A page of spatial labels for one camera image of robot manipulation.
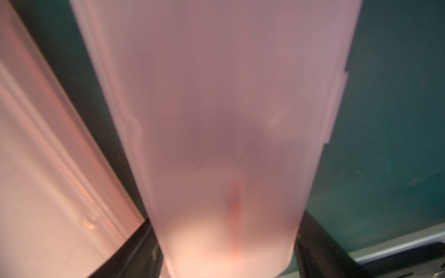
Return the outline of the pink pencil case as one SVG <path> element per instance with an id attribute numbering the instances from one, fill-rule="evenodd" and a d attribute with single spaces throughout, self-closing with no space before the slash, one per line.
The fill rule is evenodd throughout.
<path id="1" fill-rule="evenodd" d="M 8 1 L 1 2 L 1 276 L 86 278 L 143 217 Z"/>
<path id="2" fill-rule="evenodd" d="M 361 1 L 71 1 L 173 278 L 292 259 Z"/>

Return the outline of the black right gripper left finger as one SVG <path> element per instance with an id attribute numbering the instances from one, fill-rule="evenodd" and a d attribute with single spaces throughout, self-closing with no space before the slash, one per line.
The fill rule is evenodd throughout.
<path id="1" fill-rule="evenodd" d="M 149 220 L 101 267 L 92 278 L 159 278 L 163 254 Z"/>

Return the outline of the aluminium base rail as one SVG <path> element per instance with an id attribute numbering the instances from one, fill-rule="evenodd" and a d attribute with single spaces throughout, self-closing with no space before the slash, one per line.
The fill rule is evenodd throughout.
<path id="1" fill-rule="evenodd" d="M 354 251 L 350 256 L 373 278 L 443 278 L 445 225 Z"/>

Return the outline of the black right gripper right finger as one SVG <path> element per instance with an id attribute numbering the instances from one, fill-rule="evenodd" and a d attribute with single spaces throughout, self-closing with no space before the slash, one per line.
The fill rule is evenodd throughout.
<path id="1" fill-rule="evenodd" d="M 369 278 L 359 265 L 305 211 L 297 233 L 294 253 L 301 278 Z"/>

